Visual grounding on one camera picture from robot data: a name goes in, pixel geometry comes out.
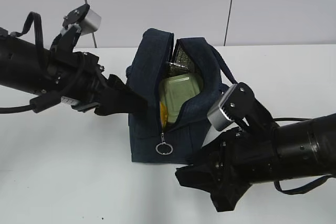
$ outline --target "white wall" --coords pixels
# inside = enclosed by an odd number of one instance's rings
[[[136,47],[150,27],[177,37],[224,43],[230,0],[88,0],[102,16],[98,47]],[[328,44],[336,42],[336,0],[233,0],[227,45]],[[42,14],[45,45],[62,18],[83,0],[0,0],[0,26],[21,30],[30,10]],[[24,37],[34,41],[33,33]],[[93,47],[90,35],[78,47]]]
[[[234,0],[227,45],[333,44],[336,0]]]
[[[83,49],[106,74],[125,80],[135,48]],[[273,116],[336,111],[336,46],[219,48]],[[31,95],[0,87],[1,106]],[[131,163],[127,115],[98,117],[59,105],[41,114],[0,115],[0,223],[334,223],[335,181],[300,196],[255,185],[233,212],[218,214],[209,194],[180,187],[177,165]],[[207,141],[218,133],[211,131]],[[284,188],[310,179],[284,182]]]

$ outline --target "container lid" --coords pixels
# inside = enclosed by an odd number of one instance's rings
[[[160,101],[167,107],[168,122],[175,123],[181,106],[201,91],[199,77],[195,73],[163,79],[159,85]]]

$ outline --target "bag handle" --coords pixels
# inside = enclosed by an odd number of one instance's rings
[[[231,73],[229,67],[227,66],[227,64],[225,63],[223,57],[220,55],[220,53],[213,47],[210,45],[211,51],[213,52],[220,69],[223,71],[223,73],[225,74],[226,78],[232,83],[232,84],[237,84],[238,82],[236,81],[236,79],[234,78],[233,74]]]
[[[274,186],[275,189],[277,189],[279,192],[287,195],[296,195],[296,194],[306,194],[309,191],[312,191],[313,189],[323,185],[329,178],[335,178],[335,175],[325,175],[320,178],[317,178],[313,180],[312,182],[309,182],[308,184],[295,188],[295,189],[290,189],[290,190],[283,190],[281,188],[280,182],[275,181]]]

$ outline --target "black strap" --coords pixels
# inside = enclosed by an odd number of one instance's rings
[[[25,35],[26,33],[29,32],[33,22],[34,22],[35,47],[37,52],[37,59],[41,70],[45,72],[44,74],[46,74],[47,58],[44,56],[41,15],[39,15],[38,13],[30,12],[23,25],[22,32],[19,33],[17,31],[14,31],[10,35],[13,37],[21,37],[22,35]]]
[[[213,52],[220,69],[223,71],[223,73],[225,74],[226,78],[232,83],[232,84],[237,84],[236,79],[233,77],[233,74],[231,73],[229,67],[227,66],[227,64],[225,63],[223,57],[220,55],[220,53],[213,47],[210,45],[211,51]]]
[[[280,186],[279,181],[275,181],[274,186],[279,192],[281,192],[283,194],[287,194],[287,195],[306,194],[307,192],[323,185],[325,182],[327,182],[327,180],[329,178],[335,178],[335,175],[322,176],[318,179],[315,179],[312,182],[309,182],[308,184],[306,184],[304,186],[301,186],[301,187],[298,187],[298,188],[295,188],[295,189],[291,189],[291,190],[283,190]]]

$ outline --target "black cylinder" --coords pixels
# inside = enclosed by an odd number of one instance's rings
[[[336,114],[274,128],[269,141],[237,139],[234,166],[249,183],[336,173]]]
[[[63,52],[64,57],[78,56],[72,52]],[[51,52],[44,49],[44,56],[50,58]],[[76,74],[77,68],[51,60],[48,64],[50,76],[41,70],[34,44],[7,36],[0,39],[0,85],[16,90],[40,95],[52,90],[62,90]],[[88,91],[94,91],[99,83],[95,74],[83,72],[71,91],[66,95],[80,101],[87,97]]]

